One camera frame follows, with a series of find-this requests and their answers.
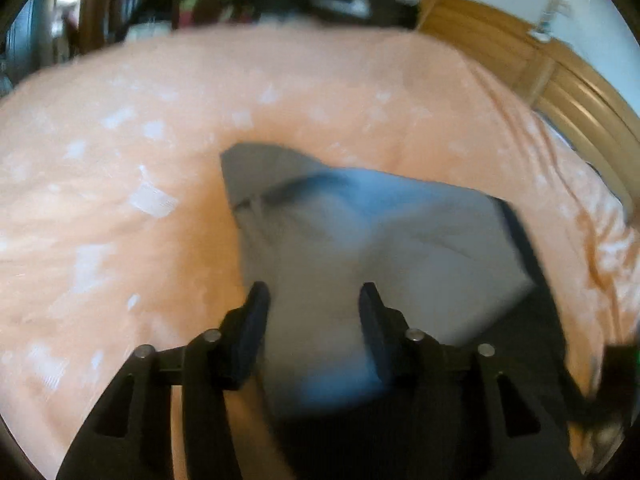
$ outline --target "screw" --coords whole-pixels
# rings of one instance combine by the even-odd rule
[[[149,357],[156,351],[151,345],[140,345],[133,351],[133,355],[135,355],[139,359],[144,359],[145,357]]]
[[[409,328],[404,333],[404,337],[407,338],[409,341],[418,343],[424,339],[424,332],[419,328]]]
[[[220,333],[220,330],[218,330],[217,328],[210,328],[209,330],[205,330],[202,333],[202,338],[207,343],[217,343],[218,341],[220,341],[221,337],[222,337],[222,334]]]
[[[478,345],[478,353],[484,357],[493,357],[495,355],[495,348],[489,343],[482,343]]]

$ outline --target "gray cloth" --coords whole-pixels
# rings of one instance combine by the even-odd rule
[[[264,281],[272,295],[261,372],[276,417],[382,390],[358,316],[364,282],[446,344],[532,289],[495,200],[478,191],[331,168],[266,144],[235,145],[222,169],[245,284]]]

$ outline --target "headboard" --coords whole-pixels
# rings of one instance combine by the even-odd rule
[[[542,43],[531,23],[471,0],[422,0],[417,29],[460,49],[546,116],[621,200],[640,210],[640,118],[561,41]]]

